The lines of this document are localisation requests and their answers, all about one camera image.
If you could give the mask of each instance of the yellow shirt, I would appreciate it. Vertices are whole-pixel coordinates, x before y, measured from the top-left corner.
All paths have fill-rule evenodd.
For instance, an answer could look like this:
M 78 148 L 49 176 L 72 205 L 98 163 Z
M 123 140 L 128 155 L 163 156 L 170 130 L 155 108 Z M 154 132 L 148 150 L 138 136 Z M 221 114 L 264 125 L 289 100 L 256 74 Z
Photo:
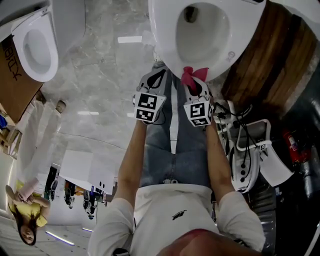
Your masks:
M 23 186 L 24 186 L 24 184 L 20 180 L 17 180 L 16 189 L 19 190 Z M 41 195 L 39 195 L 37 193 L 33 193 L 32 195 L 34 197 L 41 197 Z M 9 208 L 12 212 L 16 213 L 15 207 L 13 205 L 9 205 Z M 18 204 L 18 205 L 16 205 L 16 208 L 21 215 L 28 216 L 29 218 L 31 218 L 32 215 L 37 216 L 41 211 L 41 205 L 36 202 L 33 202 L 32 204 L 25 204 L 25 203 Z M 46 218 L 43 217 L 42 215 L 40 215 L 39 218 L 36 220 L 36 225 L 38 227 L 43 227 L 47 223 L 48 222 L 47 222 Z

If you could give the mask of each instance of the long hair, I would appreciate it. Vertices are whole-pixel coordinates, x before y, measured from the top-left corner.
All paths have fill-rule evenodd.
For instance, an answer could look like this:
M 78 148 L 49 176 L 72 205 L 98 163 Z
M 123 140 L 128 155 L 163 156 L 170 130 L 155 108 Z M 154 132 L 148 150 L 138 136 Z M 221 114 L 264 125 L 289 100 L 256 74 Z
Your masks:
M 16 225 L 18 228 L 18 233 L 19 233 L 21 240 L 28 246 L 34 246 L 36 243 L 36 240 L 37 240 L 37 227 L 38 227 L 37 226 L 37 219 L 39 218 L 40 213 L 37 214 L 36 216 L 31 215 L 31 219 L 30 219 L 29 223 L 27 224 L 29 229 L 31 229 L 31 231 L 33 232 L 33 237 L 34 237 L 32 243 L 27 243 L 21 234 L 21 227 L 24 224 L 24 218 L 22 217 L 21 213 L 18 211 L 15 204 L 13 205 L 13 207 L 14 207 L 14 211 L 12 211 L 10 208 L 9 209 L 15 218 Z

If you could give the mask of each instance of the pink bow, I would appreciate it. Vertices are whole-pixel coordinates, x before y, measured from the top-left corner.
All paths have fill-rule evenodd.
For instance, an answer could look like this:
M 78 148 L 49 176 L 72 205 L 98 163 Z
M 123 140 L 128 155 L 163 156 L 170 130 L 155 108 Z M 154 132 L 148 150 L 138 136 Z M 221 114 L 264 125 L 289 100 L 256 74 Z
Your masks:
M 190 86 L 191 90 L 197 93 L 196 83 L 192 77 L 198 78 L 201 81 L 205 82 L 207 79 L 208 69 L 208 67 L 204 67 L 194 71 L 194 69 L 190 66 L 184 67 L 184 73 L 181 77 L 181 83 L 183 85 Z

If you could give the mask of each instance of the toilet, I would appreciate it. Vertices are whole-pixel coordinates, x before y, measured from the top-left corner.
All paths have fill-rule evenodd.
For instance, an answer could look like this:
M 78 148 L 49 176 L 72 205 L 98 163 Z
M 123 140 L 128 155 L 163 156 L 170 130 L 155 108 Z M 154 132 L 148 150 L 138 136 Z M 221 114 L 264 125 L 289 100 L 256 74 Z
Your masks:
M 184 67 L 226 71 L 253 37 L 266 0 L 148 0 L 156 51 L 181 78 Z
M 85 28 L 84 0 L 51 0 L 48 6 L 15 20 L 11 33 L 24 71 L 36 81 L 51 80 Z

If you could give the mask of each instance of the woman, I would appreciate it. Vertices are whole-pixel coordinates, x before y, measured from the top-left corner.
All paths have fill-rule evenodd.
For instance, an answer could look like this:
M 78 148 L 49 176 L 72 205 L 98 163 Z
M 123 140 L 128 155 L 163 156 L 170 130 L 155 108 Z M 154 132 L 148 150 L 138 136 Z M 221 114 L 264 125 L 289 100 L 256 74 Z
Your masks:
M 35 101 L 34 109 L 24 129 L 19 146 L 16 192 L 14 193 L 9 185 L 5 187 L 9 208 L 15 218 L 21 240 L 29 246 L 33 246 L 36 243 L 38 227 L 43 227 L 47 224 L 50 202 L 42 198 L 42 195 L 50 172 L 51 157 L 54 150 L 52 140 L 65 107 L 66 104 L 63 101 L 58 102 L 45 128 L 43 139 L 39 146 L 36 147 L 38 128 L 44 105 L 37 100 Z M 32 195 L 26 201 L 22 201 L 18 191 L 33 178 L 37 178 L 39 182 Z

